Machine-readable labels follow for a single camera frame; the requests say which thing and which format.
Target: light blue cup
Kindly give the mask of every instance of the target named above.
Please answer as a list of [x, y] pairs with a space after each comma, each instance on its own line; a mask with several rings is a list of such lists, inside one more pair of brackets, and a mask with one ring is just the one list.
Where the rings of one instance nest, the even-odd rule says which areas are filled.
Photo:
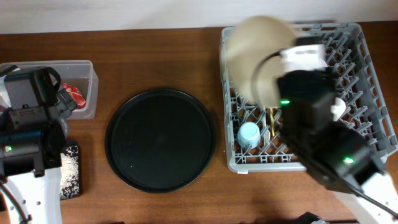
[[244, 149], [253, 149], [260, 143], [260, 129], [253, 122], [245, 122], [238, 131], [238, 143]]

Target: red object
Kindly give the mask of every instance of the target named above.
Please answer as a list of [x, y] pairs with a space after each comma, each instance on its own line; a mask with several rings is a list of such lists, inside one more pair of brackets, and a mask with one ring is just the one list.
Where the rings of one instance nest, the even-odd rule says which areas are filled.
[[75, 100], [78, 109], [82, 109], [86, 106], [86, 100], [75, 86], [64, 83], [62, 87], [66, 89], [72, 99]]

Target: beige bowl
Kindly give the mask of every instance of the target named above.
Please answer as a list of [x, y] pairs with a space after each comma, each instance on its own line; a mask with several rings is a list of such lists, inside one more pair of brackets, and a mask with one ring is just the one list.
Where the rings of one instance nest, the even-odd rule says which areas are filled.
[[255, 83], [257, 96], [252, 96], [251, 78], [261, 60], [291, 47], [297, 36], [287, 23], [267, 16], [252, 17], [234, 28], [227, 42], [226, 56], [230, 78], [240, 94], [263, 108], [279, 107], [276, 78], [284, 75], [280, 57], [268, 60], [260, 69]]

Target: clear plastic container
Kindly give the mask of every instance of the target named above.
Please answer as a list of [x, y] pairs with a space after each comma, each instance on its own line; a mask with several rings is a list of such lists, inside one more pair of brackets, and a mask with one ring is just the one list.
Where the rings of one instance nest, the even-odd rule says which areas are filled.
[[62, 83], [66, 82], [76, 86], [86, 99], [86, 106], [82, 109], [75, 109], [68, 119], [92, 119], [95, 117], [99, 80], [91, 61], [9, 62], [2, 63], [0, 71], [11, 65], [17, 65], [20, 69], [43, 66], [54, 68], [60, 74]]

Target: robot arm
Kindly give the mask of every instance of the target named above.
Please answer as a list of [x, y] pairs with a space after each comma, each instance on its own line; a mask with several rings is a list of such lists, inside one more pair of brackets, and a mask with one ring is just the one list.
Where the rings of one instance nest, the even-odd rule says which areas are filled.
[[12, 108], [0, 117], [0, 190], [11, 223], [62, 223], [60, 151], [68, 133], [65, 119], [77, 105], [59, 91], [54, 69], [12, 71], [2, 77]]
[[398, 223], [398, 195], [384, 164], [360, 134], [333, 119], [336, 91], [323, 53], [315, 44], [280, 53], [287, 72], [277, 80], [282, 140], [361, 224]]

